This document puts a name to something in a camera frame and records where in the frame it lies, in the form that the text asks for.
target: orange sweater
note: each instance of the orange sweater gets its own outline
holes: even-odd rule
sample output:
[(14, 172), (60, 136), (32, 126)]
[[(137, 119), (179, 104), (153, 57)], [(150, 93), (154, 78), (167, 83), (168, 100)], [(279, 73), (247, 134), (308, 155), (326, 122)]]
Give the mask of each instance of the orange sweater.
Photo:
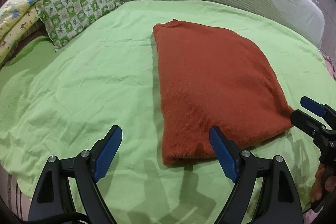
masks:
[(288, 106), (265, 55), (237, 33), (173, 20), (153, 28), (157, 45), (163, 163), (214, 157), (218, 125), (240, 148), (289, 129)]

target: blue gripper pad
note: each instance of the blue gripper pad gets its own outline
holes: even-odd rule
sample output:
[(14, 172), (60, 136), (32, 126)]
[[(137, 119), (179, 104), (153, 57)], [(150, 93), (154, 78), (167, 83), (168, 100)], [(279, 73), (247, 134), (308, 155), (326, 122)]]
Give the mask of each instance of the blue gripper pad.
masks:
[(314, 100), (306, 96), (301, 98), (300, 104), (303, 108), (309, 110), (319, 117), (324, 117), (326, 115), (326, 110), (323, 105), (315, 102)]
[(239, 175), (236, 171), (236, 162), (214, 128), (210, 129), (209, 141), (225, 176), (231, 179), (233, 183), (237, 183)]
[(112, 160), (121, 144), (122, 138), (122, 130), (120, 127), (117, 127), (96, 160), (95, 172), (92, 175), (95, 183), (97, 183), (100, 179), (106, 176)]

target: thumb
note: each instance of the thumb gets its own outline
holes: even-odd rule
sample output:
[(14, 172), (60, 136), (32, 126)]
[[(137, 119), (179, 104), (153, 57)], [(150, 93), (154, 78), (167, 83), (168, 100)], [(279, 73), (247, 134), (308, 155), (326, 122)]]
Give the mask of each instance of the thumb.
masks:
[(336, 186), (336, 176), (332, 175), (331, 177), (327, 179), (324, 187), (328, 192), (333, 192), (335, 189), (335, 186)]

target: green bed sheet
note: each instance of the green bed sheet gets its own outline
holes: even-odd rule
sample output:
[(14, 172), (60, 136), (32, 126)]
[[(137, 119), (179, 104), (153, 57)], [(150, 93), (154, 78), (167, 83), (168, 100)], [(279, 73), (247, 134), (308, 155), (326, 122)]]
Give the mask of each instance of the green bed sheet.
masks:
[[(251, 39), (267, 56), (294, 109), (300, 108), (304, 95), (336, 107), (336, 83), (322, 56), (294, 31), (216, 3), (128, 2), (59, 52), (40, 37), (0, 70), (0, 161), (24, 194), (32, 197), (50, 155), (73, 157), (117, 124), (123, 141), (107, 176), (98, 183), (117, 222), (214, 222), (233, 186), (218, 161), (162, 164), (163, 117), (152, 28), (174, 18), (228, 28)], [(254, 147), (253, 153), (282, 155), (302, 205), (307, 204), (319, 158), (308, 136), (293, 128)], [(257, 194), (255, 190), (245, 222)], [(73, 197), (83, 211), (76, 190)]]

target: metal bolt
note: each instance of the metal bolt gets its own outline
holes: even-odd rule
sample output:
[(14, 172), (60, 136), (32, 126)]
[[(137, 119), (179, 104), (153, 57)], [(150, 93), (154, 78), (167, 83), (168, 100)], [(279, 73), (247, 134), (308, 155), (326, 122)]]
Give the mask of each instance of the metal bolt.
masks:
[(276, 156), (276, 157), (275, 157), (275, 160), (276, 160), (277, 162), (283, 162), (283, 161), (284, 161), (284, 159), (283, 159), (282, 156)]
[(245, 158), (248, 158), (249, 156), (251, 156), (250, 151), (246, 151), (246, 150), (242, 151), (241, 154), (242, 154), (243, 157), (245, 157)]
[(82, 156), (83, 158), (87, 157), (89, 154), (90, 154), (90, 151), (89, 151), (89, 150), (83, 150), (83, 151), (81, 152), (81, 156)]
[(49, 162), (54, 162), (56, 160), (56, 157), (55, 156), (51, 156), (49, 157), (48, 161)]

